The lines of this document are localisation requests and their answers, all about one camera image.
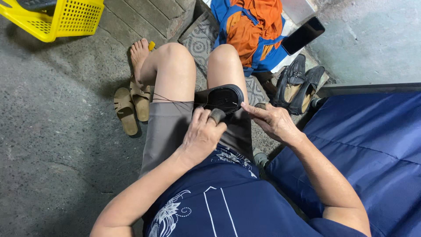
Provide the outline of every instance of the yellow object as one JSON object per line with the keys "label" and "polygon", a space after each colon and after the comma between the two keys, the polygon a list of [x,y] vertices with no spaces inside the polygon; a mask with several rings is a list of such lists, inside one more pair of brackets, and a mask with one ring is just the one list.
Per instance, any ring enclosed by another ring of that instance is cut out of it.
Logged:
{"label": "yellow object", "polygon": [[93,35],[104,9],[104,0],[57,0],[54,16],[23,9],[16,0],[0,2],[0,14],[44,42],[56,37]]}
{"label": "yellow object", "polygon": [[154,49],[154,47],[155,47],[155,42],[154,41],[151,41],[149,43],[149,46],[148,46],[149,51],[152,51]]}

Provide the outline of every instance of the phone screen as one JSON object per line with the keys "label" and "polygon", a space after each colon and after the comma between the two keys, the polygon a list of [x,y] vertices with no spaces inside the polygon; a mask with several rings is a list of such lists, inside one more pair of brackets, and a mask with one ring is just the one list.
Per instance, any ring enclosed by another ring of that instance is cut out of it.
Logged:
{"label": "phone screen", "polygon": [[284,47],[289,55],[292,55],[319,37],[324,31],[325,28],[319,19],[312,17],[294,33],[283,39],[281,43],[282,47]]}

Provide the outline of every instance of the knee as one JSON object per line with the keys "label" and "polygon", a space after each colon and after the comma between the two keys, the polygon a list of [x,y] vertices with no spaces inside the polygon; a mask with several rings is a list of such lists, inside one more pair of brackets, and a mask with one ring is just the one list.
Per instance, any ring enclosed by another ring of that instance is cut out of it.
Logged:
{"label": "knee", "polygon": [[159,47],[158,50],[160,51],[160,54],[163,57],[163,59],[183,60],[184,62],[186,60],[191,60],[194,62],[193,56],[182,44],[167,43]]}
{"label": "knee", "polygon": [[239,56],[237,50],[230,44],[221,44],[209,56],[209,60],[222,62],[231,61],[232,59],[238,60]]}

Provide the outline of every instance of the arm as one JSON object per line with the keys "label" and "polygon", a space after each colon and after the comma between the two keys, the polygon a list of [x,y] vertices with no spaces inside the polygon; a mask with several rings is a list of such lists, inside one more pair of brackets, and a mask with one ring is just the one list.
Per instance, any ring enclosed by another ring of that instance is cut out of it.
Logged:
{"label": "arm", "polygon": [[324,204],[323,218],[336,221],[371,236],[365,208],[355,190],[336,167],[299,131],[288,112],[268,104],[266,110],[244,103],[243,109],[274,140],[295,153]]}
{"label": "arm", "polygon": [[163,163],[118,194],[96,220],[91,237],[134,236],[133,225],[183,174],[202,162],[218,144],[225,123],[208,120],[210,110],[197,108],[183,144]]}

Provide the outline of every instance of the toe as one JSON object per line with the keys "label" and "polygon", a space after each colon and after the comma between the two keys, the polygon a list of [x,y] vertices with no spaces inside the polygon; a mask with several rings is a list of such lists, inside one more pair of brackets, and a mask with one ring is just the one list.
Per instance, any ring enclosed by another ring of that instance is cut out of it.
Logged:
{"label": "toe", "polygon": [[141,43],[142,43],[142,48],[148,48],[149,43],[148,43],[148,40],[147,39],[143,38],[141,40]]}

